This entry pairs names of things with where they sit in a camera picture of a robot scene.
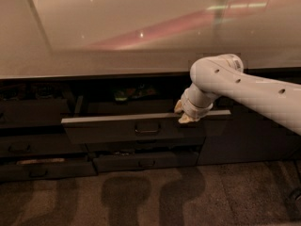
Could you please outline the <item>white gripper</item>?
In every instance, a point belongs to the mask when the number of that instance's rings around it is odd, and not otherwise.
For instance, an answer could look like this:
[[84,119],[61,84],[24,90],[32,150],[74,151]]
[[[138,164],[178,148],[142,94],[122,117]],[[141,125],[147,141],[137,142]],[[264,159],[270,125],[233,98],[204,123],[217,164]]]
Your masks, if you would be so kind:
[[198,122],[201,118],[205,117],[212,109],[213,104],[209,103],[207,106],[199,107],[194,105],[188,96],[189,92],[186,89],[181,99],[176,103],[174,107],[175,113],[182,113],[182,116],[178,119],[180,124],[187,124],[191,122]]

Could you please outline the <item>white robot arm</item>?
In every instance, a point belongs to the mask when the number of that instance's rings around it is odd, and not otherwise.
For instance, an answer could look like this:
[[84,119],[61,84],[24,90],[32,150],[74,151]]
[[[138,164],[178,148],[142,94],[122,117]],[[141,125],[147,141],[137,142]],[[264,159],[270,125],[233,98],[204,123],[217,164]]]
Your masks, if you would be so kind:
[[199,121],[225,96],[301,135],[301,86],[248,75],[234,54],[197,60],[190,69],[191,86],[176,103],[180,123]]

